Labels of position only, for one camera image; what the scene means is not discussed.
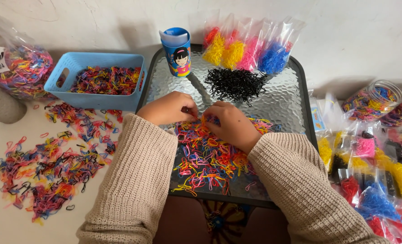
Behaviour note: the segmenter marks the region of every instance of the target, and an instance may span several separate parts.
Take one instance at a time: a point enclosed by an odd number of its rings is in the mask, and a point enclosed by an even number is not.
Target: pile of black hair ties
[[[220,101],[225,99],[236,103],[249,104],[260,93],[266,92],[263,88],[268,83],[267,75],[255,74],[245,69],[209,69],[204,76],[204,82],[210,85],[210,93],[213,98]]]

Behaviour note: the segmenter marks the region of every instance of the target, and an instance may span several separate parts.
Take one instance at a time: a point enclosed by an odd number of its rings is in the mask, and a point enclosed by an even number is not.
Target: black table frame
[[[195,48],[200,48],[201,44],[191,44],[191,47]],[[147,90],[148,87],[150,86],[150,80],[151,76],[153,74],[153,69],[154,65],[156,62],[157,57],[159,54],[163,51],[163,48],[160,48],[155,55],[153,56],[153,59],[151,60],[150,68],[148,70],[147,78],[145,79],[144,82],[144,89],[142,90],[141,97],[139,99],[138,107],[136,108],[136,113],[141,109],[145,104],[146,104],[146,96],[147,96]],[[317,139],[316,139],[316,134],[314,127],[312,125],[312,115],[311,115],[311,108],[310,108],[310,100],[308,97],[308,88],[307,88],[307,80],[305,78],[305,72],[302,68],[302,65],[292,56],[290,56],[289,62],[295,62],[299,68],[300,71],[300,76],[298,76],[298,82],[301,83],[301,86],[299,86],[300,92],[303,94],[303,103],[305,103],[305,109],[302,109],[302,114],[307,117],[307,122],[308,122],[308,127],[309,131],[305,131],[308,139],[311,141],[312,145],[317,149]],[[169,189],[168,192],[169,195],[173,196],[179,196],[179,197],[193,197],[193,195],[189,192],[186,191],[174,191],[171,192],[171,189]],[[248,204],[248,205],[254,205],[258,207],[264,207],[264,208],[275,208],[277,209],[278,207],[273,203],[273,202],[268,202],[268,201],[263,201],[263,200],[258,200],[258,199],[251,199],[251,198],[246,198],[246,197],[235,197],[235,196],[228,196],[228,195],[220,195],[220,194],[215,194],[215,193],[208,193],[208,192],[196,192],[197,197],[200,199],[204,200],[213,200],[213,201],[220,201],[220,202],[231,202],[231,203],[239,203],[239,204]]]

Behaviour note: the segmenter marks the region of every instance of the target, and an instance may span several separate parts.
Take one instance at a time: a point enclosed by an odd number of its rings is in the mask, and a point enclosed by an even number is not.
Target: blue cylindrical container
[[[183,28],[174,27],[164,31],[167,35],[181,36],[187,33],[187,42],[183,45],[173,45],[168,40],[161,38],[169,70],[175,77],[185,77],[191,73],[191,36]]]

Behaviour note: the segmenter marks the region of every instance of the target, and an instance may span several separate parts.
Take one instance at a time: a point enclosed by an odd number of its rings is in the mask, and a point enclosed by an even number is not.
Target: person's left hand
[[[198,116],[198,108],[191,95],[173,91],[145,105],[136,115],[155,125],[180,121],[194,122],[196,119],[193,115]]]

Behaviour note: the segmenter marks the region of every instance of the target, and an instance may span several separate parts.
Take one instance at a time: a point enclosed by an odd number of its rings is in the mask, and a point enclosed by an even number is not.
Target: beige sweater
[[[76,233],[79,243],[151,243],[176,150],[176,136],[126,115],[117,153],[94,207]],[[265,134],[248,157],[269,197],[285,214],[292,243],[389,244],[331,188],[306,136]]]

